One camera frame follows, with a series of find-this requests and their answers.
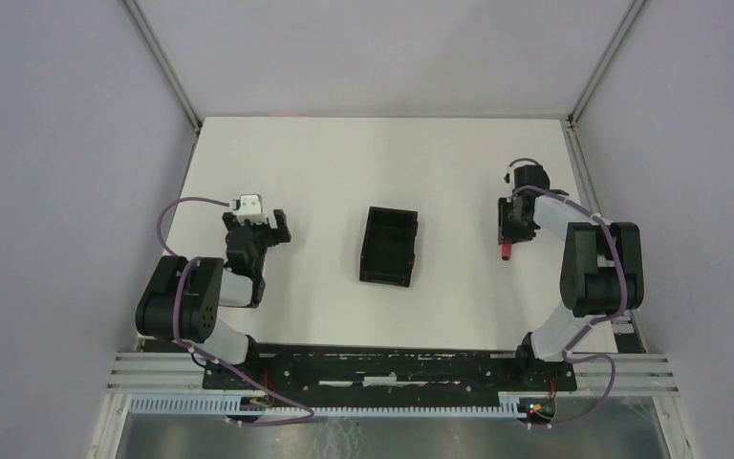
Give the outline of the red handled black screwdriver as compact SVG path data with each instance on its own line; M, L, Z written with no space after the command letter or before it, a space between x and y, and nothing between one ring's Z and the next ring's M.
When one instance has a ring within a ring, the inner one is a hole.
M512 254L512 244L509 241L506 241L501 246L501 258L505 261L508 261L511 258Z

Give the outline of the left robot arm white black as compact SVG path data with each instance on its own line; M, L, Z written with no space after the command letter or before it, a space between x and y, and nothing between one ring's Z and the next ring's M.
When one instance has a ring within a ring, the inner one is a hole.
M139 334L184 343L212 361L253 366L256 340L222 322L219 309L255 309L262 302L267 252L291 241L285 211L276 209L273 217L275 226L268 218L254 223L241 213L224 213L224 259L203 257L190 264L184 256L162 257L135 312Z

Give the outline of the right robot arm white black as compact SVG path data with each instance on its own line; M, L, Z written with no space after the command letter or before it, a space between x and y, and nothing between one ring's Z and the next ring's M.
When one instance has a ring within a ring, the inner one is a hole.
M546 169L521 158L507 167L508 196L499 199L497 238L501 257L514 245L546 230L563 244L560 301L550 316L523 338L516 360L525 375L570 364L572 350L604 322L638 308L644 298L639 228L615 222L584 208L560 189L551 188Z

